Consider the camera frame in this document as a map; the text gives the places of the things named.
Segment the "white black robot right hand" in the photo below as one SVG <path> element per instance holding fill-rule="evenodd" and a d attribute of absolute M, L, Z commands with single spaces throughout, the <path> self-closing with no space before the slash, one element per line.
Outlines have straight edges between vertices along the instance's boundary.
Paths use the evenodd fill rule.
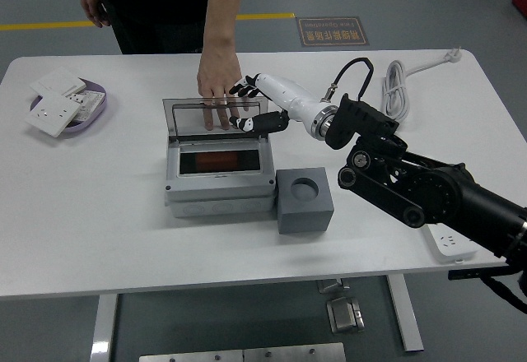
<path fill-rule="evenodd" d="M 294 81 L 268 74 L 244 77 L 231 88 L 230 93 L 248 98 L 261 93 L 282 109 L 280 112 L 259 114 L 252 118 L 230 117 L 230 123 L 243 132 L 280 132 L 294 120 L 303 123 L 310 136 L 323 140 L 331 119 L 337 112 L 336 106 L 315 98 Z"/>

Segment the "person's left hand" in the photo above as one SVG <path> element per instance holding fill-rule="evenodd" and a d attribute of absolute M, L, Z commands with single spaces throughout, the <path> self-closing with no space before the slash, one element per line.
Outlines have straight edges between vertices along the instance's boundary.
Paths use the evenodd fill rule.
<path fill-rule="evenodd" d="M 205 128 L 213 129 L 213 105 L 219 105 L 218 118 L 221 127 L 228 129 L 226 115 L 227 98 L 230 89 L 241 79 L 240 64 L 235 47 L 231 44 L 207 44 L 203 47 L 198 67 L 198 93 L 204 98 L 203 118 Z"/>

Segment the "person's right hand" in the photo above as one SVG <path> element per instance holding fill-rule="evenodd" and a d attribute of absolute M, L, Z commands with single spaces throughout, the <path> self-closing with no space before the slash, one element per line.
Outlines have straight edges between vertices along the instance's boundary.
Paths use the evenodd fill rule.
<path fill-rule="evenodd" d="M 97 28 L 110 27 L 110 18 L 102 0 L 81 0 L 86 18 Z"/>

